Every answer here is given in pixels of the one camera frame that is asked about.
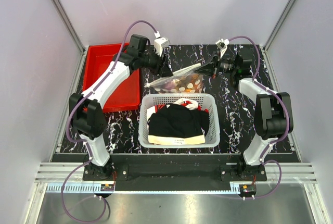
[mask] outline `black garment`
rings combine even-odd
[[[178,104],[165,105],[148,120],[149,135],[189,138],[205,135],[209,130],[209,114],[197,109],[188,109]]]

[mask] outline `red plastic tray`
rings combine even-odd
[[[120,51],[120,44],[90,46],[87,54],[83,90],[88,89],[109,67],[113,56]],[[136,110],[140,105],[140,74],[134,71],[109,97],[103,112]]]

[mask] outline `cable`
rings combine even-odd
[[[89,200],[89,199],[91,199],[91,198],[95,198],[93,195],[90,195],[90,196],[87,196],[87,197],[85,197],[85,198],[83,198],[82,200],[80,200],[79,202],[77,202],[74,206],[72,206],[72,207],[70,207],[70,208],[67,208],[67,210],[68,211],[72,211],[73,209],[75,209],[77,206],[79,206],[81,203],[83,203],[83,202],[85,202],[85,201],[87,201],[87,200]],[[51,210],[52,210],[52,212],[53,212],[53,214],[55,215],[55,216],[62,216],[62,215],[64,215],[64,214],[66,214],[65,212],[63,212],[63,213],[57,213],[57,211],[55,210],[55,207],[54,207],[54,203],[53,203],[53,201],[51,201]]]
[[[61,191],[60,191],[60,195],[61,195],[61,203],[62,203],[62,207],[65,211],[65,213],[72,219],[72,220],[75,220],[77,222],[80,222],[80,223],[96,223],[98,222],[102,216],[104,215],[105,213],[105,210],[106,210],[106,207],[107,207],[107,201],[103,198],[103,197],[99,197],[99,199],[103,200],[104,202],[104,209],[102,211],[102,213],[100,214],[99,217],[97,217],[95,220],[90,220],[90,221],[85,221],[85,220],[80,220],[80,219],[77,219],[75,218],[74,216],[72,216],[69,211],[66,209],[66,205],[65,205],[65,201],[63,199],[63,191],[65,190],[65,185],[66,185],[66,182],[69,180],[69,178],[75,173],[75,171],[77,171],[78,169],[84,167],[85,165],[88,165],[89,163],[91,162],[91,160],[79,165],[77,168],[75,168],[72,172],[69,173],[69,175],[66,177],[65,181],[63,182],[63,185],[61,187]]]
[[[116,59],[115,59],[115,61],[114,61],[113,66],[111,67],[111,69],[109,70],[109,72],[107,72],[106,75],[105,75],[105,76],[104,76],[104,77],[98,82],[98,84],[93,88],[93,91],[90,91],[86,96],[84,96],[84,97],[83,97],[83,98],[82,98],[82,99],[81,99],[81,100],[75,105],[75,107],[73,108],[73,110],[72,110],[71,113],[69,114],[68,119],[67,119],[67,122],[66,122],[66,137],[67,137],[67,139],[68,139],[70,142],[73,142],[73,143],[84,142],[84,145],[86,146],[86,148],[87,148],[87,152],[88,152],[88,154],[89,154],[89,161],[83,163],[82,165],[80,165],[80,166],[78,166],[77,168],[75,168],[72,172],[70,172],[69,175],[66,177],[66,179],[65,179],[65,181],[63,182],[62,187],[61,187],[61,201],[62,201],[62,207],[63,207],[65,213],[66,213],[66,214],[67,214],[72,220],[75,220],[75,221],[80,222],[80,223],[96,223],[96,222],[98,222],[98,221],[101,219],[101,217],[104,215],[105,210],[106,210],[106,207],[108,206],[109,209],[110,209],[110,207],[109,207],[109,205],[108,205],[108,202],[107,202],[104,198],[100,197],[100,199],[102,199],[102,200],[104,201],[104,209],[103,209],[103,212],[101,213],[101,215],[100,215],[97,219],[95,219],[95,220],[91,220],[91,221],[79,220],[79,219],[75,218],[74,216],[72,216],[72,215],[69,213],[69,211],[66,209],[65,201],[64,201],[64,199],[63,199],[63,191],[64,191],[64,189],[65,189],[66,182],[68,181],[68,179],[72,176],[72,174],[73,174],[75,171],[77,171],[79,168],[84,167],[85,165],[89,164],[89,163],[92,161],[92,159],[93,159],[93,152],[92,152],[92,149],[91,149],[91,147],[90,147],[88,141],[85,140],[85,139],[77,139],[77,140],[75,140],[75,139],[73,139],[73,138],[70,136],[69,129],[70,129],[70,126],[71,126],[71,121],[72,121],[72,118],[73,118],[75,112],[77,111],[77,109],[78,109],[78,108],[79,108],[79,107],[80,107],[80,106],[81,106],[81,105],[82,105],[82,104],[83,104],[83,103],[89,98],[89,96],[91,96],[91,95],[92,95],[92,94],[98,89],[98,87],[99,87],[99,86],[100,86],[100,85],[101,85],[101,84],[102,84],[102,83],[103,83],[103,82],[109,77],[109,75],[112,74],[112,72],[113,72],[113,70],[115,69],[116,64],[117,64],[117,62],[118,62],[118,60],[119,60],[119,57],[120,57],[121,51],[122,51],[122,49],[124,48],[124,44],[125,44],[126,38],[127,38],[128,34],[129,34],[130,30],[132,29],[133,26],[135,26],[137,23],[140,23],[140,22],[149,25],[149,26],[154,30],[154,33],[158,33],[158,31],[156,30],[156,28],[155,28],[151,23],[149,23],[149,22],[147,22],[147,21],[144,21],[144,20],[138,20],[138,21],[135,21],[134,23],[132,23],[132,24],[130,25],[130,27],[127,29],[126,33],[125,33],[124,39],[123,39],[123,41],[122,41],[122,43],[121,43],[121,45],[120,45],[119,52],[118,52],[118,54],[117,54],[117,57],[116,57]]]
[[[260,60],[261,60],[261,58],[260,58],[259,49],[258,49],[258,47],[256,46],[256,44],[254,43],[254,41],[252,39],[250,39],[250,38],[248,38],[247,36],[244,36],[244,35],[235,36],[234,38],[230,38],[228,40],[229,40],[229,42],[231,42],[232,40],[235,40],[235,39],[238,39],[238,38],[244,38],[244,39],[249,40],[253,44],[253,46],[255,48],[255,51],[257,52],[257,55],[258,55],[258,65],[257,65],[257,69],[255,70],[255,73],[254,73],[253,78],[252,78],[253,80],[255,80],[255,78],[259,74],[259,68],[260,68]]]
[[[257,75],[259,74],[260,62],[261,62],[261,57],[260,57],[260,53],[259,53],[259,49],[258,49],[258,47],[256,46],[256,44],[254,43],[254,41],[253,41],[252,39],[250,39],[250,38],[247,37],[247,36],[243,36],[243,35],[241,35],[241,36],[236,36],[236,37],[231,38],[231,39],[228,39],[228,40],[231,42],[232,40],[234,40],[234,39],[238,39],[238,38],[244,38],[244,39],[249,40],[249,41],[253,44],[253,46],[254,46],[254,48],[255,48],[255,51],[257,52],[257,56],[258,56],[258,65],[257,65],[257,69],[256,69],[256,71],[255,71],[255,73],[254,73],[254,76],[253,76],[253,78],[252,78],[253,82],[254,82],[257,86],[259,86],[260,88],[262,88],[263,90],[265,90],[265,91],[269,92],[270,94],[272,94],[272,95],[278,100],[278,102],[281,104],[281,107],[282,107],[282,109],[283,109],[283,111],[284,111],[284,114],[285,114],[285,116],[286,116],[286,130],[285,130],[284,134],[283,134],[282,136],[280,136],[277,140],[271,141],[271,142],[269,143],[269,145],[267,145],[267,146],[265,147],[265,149],[263,150],[263,152],[260,154],[260,157],[259,157],[259,161],[260,161],[261,165],[263,165],[263,166],[265,166],[265,165],[268,164],[268,163],[275,163],[275,164],[277,165],[277,167],[278,167],[278,169],[279,169],[279,179],[278,179],[278,181],[277,181],[275,187],[274,187],[270,192],[268,192],[268,193],[266,193],[266,194],[264,194],[264,195],[260,195],[260,196],[257,196],[257,197],[253,197],[253,200],[254,200],[255,198],[257,198],[257,199],[261,199],[261,198],[265,198],[265,197],[267,197],[267,196],[273,194],[273,193],[277,190],[277,188],[279,187],[279,185],[280,185],[280,183],[281,183],[281,179],[282,179],[282,168],[281,168],[281,165],[280,165],[276,160],[268,160],[268,161],[265,161],[265,162],[264,162],[264,161],[263,161],[263,157],[264,157],[265,153],[267,152],[267,150],[268,150],[273,144],[278,143],[278,142],[280,142],[280,141],[283,141],[283,140],[287,137],[288,132],[289,132],[289,124],[290,124],[290,120],[289,120],[289,114],[288,114],[288,110],[287,110],[287,108],[286,108],[286,105],[283,103],[283,101],[280,99],[280,97],[278,97],[278,95],[277,95],[274,91],[272,91],[271,89],[269,89],[269,88],[267,88],[266,86],[262,85],[260,82],[258,82],[258,81],[256,80],[256,77],[257,77]],[[233,200],[235,200],[235,199],[239,199],[239,200],[252,200],[252,198],[245,198],[245,197],[244,197],[244,198],[233,198],[233,197],[228,197],[228,196],[219,196],[219,197],[222,197],[222,198],[228,198],[228,199],[233,199]]]
[[[135,22],[132,23],[132,24],[129,26],[129,28],[127,29],[127,31],[126,31],[126,33],[125,33],[125,36],[124,36],[124,39],[123,39],[123,41],[122,41],[122,43],[121,43],[121,45],[120,45],[120,49],[123,49],[123,46],[124,46],[124,44],[125,44],[125,41],[126,41],[127,35],[129,34],[129,32],[130,32],[130,30],[132,29],[132,27],[135,26],[137,23],[140,23],[140,22],[143,22],[143,23],[149,25],[149,26],[154,30],[154,33],[157,33],[157,30],[155,29],[155,27],[154,27],[151,23],[149,23],[149,22],[147,22],[147,21],[145,21],[145,20],[138,20],[138,21],[135,21]],[[117,64],[117,62],[118,62],[118,59],[119,59],[119,57],[120,57],[120,54],[121,54],[121,51],[119,51],[118,54],[117,54],[116,60],[114,61],[114,64],[113,64],[113,66],[112,66],[112,68],[111,68],[111,70],[110,70],[111,72],[112,72],[112,71],[114,70],[114,68],[116,67],[116,64]]]
[[[154,30],[154,33],[157,33],[157,30],[156,28],[149,22],[147,21],[144,21],[144,20],[138,20],[138,21],[135,21],[134,23],[132,23],[129,28],[126,30],[126,33],[125,33],[125,36],[124,36],[124,39],[120,45],[120,48],[119,48],[119,52],[117,54],[117,57],[114,61],[114,64],[113,66],[111,67],[110,71],[101,79],[101,81],[93,88],[93,91],[96,91],[96,89],[98,89],[98,87],[108,78],[108,76],[112,73],[112,71],[114,70],[114,68],[116,67],[116,64],[119,60],[119,57],[120,57],[120,54],[121,54],[121,50],[123,49],[124,47],[124,44],[125,44],[125,41],[126,41],[126,38],[130,32],[130,30],[133,28],[133,26],[135,26],[137,23],[145,23],[147,25],[149,25],[153,30]],[[83,97],[79,102],[78,104],[75,105],[74,109],[72,110],[72,112],[70,113],[68,119],[67,119],[67,122],[66,122],[66,137],[67,139],[70,141],[70,142],[73,142],[73,143],[77,143],[77,142],[83,142],[85,141],[84,139],[77,139],[77,140],[74,140],[71,136],[70,136],[70,133],[69,133],[69,128],[70,128],[70,125],[71,125],[71,121],[72,121],[72,118],[73,118],[73,115],[75,114],[76,110],[85,102],[85,100],[92,95],[93,91],[89,92],[85,97]]]

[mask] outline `gray wall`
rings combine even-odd
[[[154,24],[173,44],[213,44],[236,35],[264,44],[287,1],[61,0],[85,45],[121,42],[138,19]],[[147,26],[136,26],[135,32],[153,37]]]
[[[0,222],[23,223],[79,52],[50,0],[0,0]]]
[[[331,219],[332,20],[332,0],[298,0],[268,50],[281,90],[291,94],[302,158],[314,166]]]

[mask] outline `clear plastic bag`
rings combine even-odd
[[[154,82],[147,83],[145,87],[152,87],[160,94],[165,93],[201,93],[203,89],[202,77],[194,71],[201,64],[180,69],[173,73],[171,77],[157,79]]]

